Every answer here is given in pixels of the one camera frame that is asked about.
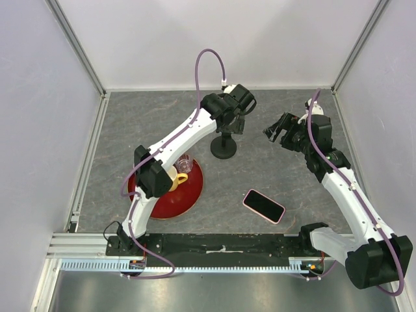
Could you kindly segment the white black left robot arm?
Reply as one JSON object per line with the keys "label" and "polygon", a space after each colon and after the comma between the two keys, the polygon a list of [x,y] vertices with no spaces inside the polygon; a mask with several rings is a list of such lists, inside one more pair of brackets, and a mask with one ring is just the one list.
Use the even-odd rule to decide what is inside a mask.
{"label": "white black left robot arm", "polygon": [[195,113],[177,129],[149,148],[136,149],[137,164],[132,170],[135,189],[126,194],[133,201],[117,230],[120,248],[127,255],[137,255],[142,250],[140,237],[146,233],[150,214],[159,198],[174,184],[168,171],[176,160],[206,135],[229,125],[253,101],[249,91],[206,95]]}

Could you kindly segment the black phone stand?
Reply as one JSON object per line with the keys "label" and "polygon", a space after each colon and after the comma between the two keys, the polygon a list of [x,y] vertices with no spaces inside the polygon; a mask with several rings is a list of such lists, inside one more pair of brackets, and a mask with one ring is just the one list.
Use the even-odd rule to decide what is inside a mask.
{"label": "black phone stand", "polygon": [[223,126],[218,132],[221,132],[221,136],[212,140],[211,153],[218,159],[229,159],[237,152],[237,143],[231,137],[233,130],[229,126]]}

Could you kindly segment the red round tray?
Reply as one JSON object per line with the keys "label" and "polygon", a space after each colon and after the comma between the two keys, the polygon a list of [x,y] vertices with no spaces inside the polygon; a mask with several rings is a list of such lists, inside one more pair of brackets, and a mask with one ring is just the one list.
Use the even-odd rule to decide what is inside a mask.
{"label": "red round tray", "polygon": [[188,179],[181,183],[173,192],[162,196],[151,212],[151,217],[166,220],[187,212],[198,201],[203,188],[203,173],[201,166],[193,160],[192,170]]}

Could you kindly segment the aluminium frame rail front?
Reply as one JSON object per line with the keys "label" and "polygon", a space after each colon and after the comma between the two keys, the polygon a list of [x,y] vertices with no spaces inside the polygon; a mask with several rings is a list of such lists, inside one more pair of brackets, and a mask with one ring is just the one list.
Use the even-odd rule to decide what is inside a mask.
{"label": "aluminium frame rail front", "polygon": [[81,235],[78,233],[67,233],[67,234],[56,234],[51,239],[50,248],[54,253],[68,253],[70,249],[76,249],[79,254],[91,253],[94,248],[99,249],[100,254],[106,254],[107,239],[102,235],[85,234]]}

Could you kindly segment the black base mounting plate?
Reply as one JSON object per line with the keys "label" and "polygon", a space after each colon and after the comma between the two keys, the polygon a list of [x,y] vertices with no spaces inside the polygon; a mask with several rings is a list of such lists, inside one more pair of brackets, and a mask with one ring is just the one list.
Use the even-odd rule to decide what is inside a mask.
{"label": "black base mounting plate", "polygon": [[174,254],[210,254],[236,252],[276,255],[278,257],[321,257],[322,252],[308,247],[298,235],[284,234],[195,234],[195,233],[148,233],[137,239],[125,234],[107,239],[107,255],[143,255],[148,250],[169,257]]}

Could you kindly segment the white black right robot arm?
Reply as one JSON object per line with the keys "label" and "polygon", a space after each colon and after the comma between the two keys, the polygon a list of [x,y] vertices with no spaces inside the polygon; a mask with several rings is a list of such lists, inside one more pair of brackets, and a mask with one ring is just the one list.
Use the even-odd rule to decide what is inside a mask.
{"label": "white black right robot arm", "polygon": [[269,141],[304,154],[307,168],[331,194],[354,235],[348,239],[324,223],[302,226],[299,251],[328,254],[344,265],[358,289],[397,281],[398,289],[390,295],[402,294],[413,245],[407,236],[395,234],[364,195],[348,159],[332,146],[330,118],[314,114],[303,120],[286,112],[263,132]]}

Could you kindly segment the aluminium frame post right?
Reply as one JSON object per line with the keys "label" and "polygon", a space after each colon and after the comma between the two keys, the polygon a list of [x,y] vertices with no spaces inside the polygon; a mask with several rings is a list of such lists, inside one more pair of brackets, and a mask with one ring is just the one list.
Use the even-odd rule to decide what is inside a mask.
{"label": "aluminium frame post right", "polygon": [[343,66],[341,67],[340,72],[338,73],[334,83],[331,86],[331,92],[333,95],[337,93],[343,84],[346,76],[349,74],[352,66],[356,62],[361,50],[365,47],[368,39],[370,38],[373,30],[375,29],[380,18],[384,14],[386,8],[390,4],[390,0],[379,0],[376,2],[374,9],[372,10],[368,20],[366,21],[363,29],[361,30],[355,44],[353,45],[351,51],[349,52]]}

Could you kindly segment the aluminium frame post left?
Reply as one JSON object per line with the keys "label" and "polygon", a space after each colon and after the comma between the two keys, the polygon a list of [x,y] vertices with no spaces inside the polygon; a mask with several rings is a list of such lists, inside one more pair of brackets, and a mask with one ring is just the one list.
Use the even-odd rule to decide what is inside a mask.
{"label": "aluminium frame post left", "polygon": [[61,7],[59,1],[57,0],[46,0],[50,11],[54,15],[56,21],[58,22],[62,32],[64,33],[66,39],[68,40],[73,52],[77,56],[81,66],[85,70],[87,76],[91,80],[95,89],[98,91],[101,97],[104,97],[107,94],[103,83],[100,81],[91,61],[89,60],[85,50],[83,49],[81,42],[79,41],[73,27],[70,24],[68,17],[66,16],[63,8]]}

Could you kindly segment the aluminium frame post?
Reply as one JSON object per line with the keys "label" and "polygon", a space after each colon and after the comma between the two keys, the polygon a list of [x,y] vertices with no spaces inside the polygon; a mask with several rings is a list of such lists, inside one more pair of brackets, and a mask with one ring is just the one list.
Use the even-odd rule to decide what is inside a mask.
{"label": "aluminium frame post", "polygon": [[380,18],[384,14],[386,8],[390,4],[390,0],[379,0],[376,2],[374,9],[372,10],[368,20],[366,21],[363,29],[361,30],[355,44],[353,45],[351,51],[349,52],[343,66],[341,67],[340,72],[338,73],[334,83],[331,86],[331,92],[333,95],[337,93],[343,84],[346,76],[349,74],[352,66],[356,62],[361,50],[365,47],[368,39],[370,38],[373,30],[375,29]]}
{"label": "aluminium frame post", "polygon": [[70,24],[68,17],[66,16],[63,8],[61,7],[59,1],[57,0],[46,0],[50,11],[54,15],[56,21],[58,22],[62,32],[64,33],[66,39],[68,40],[73,52],[77,56],[81,66],[85,70],[87,76],[91,80],[95,89],[98,91],[101,97],[104,97],[107,94],[103,83],[100,81],[91,61],[89,60],[85,50],[83,49],[81,42],[79,41],[73,27]]}

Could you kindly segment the clear drinking glass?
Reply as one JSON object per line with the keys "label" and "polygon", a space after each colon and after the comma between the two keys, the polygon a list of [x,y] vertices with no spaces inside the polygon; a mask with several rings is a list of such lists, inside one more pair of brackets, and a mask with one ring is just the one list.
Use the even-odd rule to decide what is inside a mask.
{"label": "clear drinking glass", "polygon": [[175,167],[179,173],[188,174],[193,169],[193,158],[190,154],[182,154],[175,162]]}

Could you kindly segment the yellow mug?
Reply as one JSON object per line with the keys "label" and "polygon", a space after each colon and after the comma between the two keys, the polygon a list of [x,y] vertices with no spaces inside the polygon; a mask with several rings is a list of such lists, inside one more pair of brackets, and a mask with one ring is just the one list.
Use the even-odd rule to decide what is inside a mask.
{"label": "yellow mug", "polygon": [[170,187],[169,192],[175,191],[180,184],[186,182],[188,179],[188,174],[179,173],[174,166],[171,167],[167,173],[172,180],[172,186]]}

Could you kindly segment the phone with pink case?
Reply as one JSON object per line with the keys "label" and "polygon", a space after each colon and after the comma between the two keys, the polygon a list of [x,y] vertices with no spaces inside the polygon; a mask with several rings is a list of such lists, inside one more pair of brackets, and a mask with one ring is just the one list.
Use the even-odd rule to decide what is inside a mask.
{"label": "phone with pink case", "polygon": [[284,206],[254,189],[247,192],[242,204],[272,224],[279,224],[285,214]]}

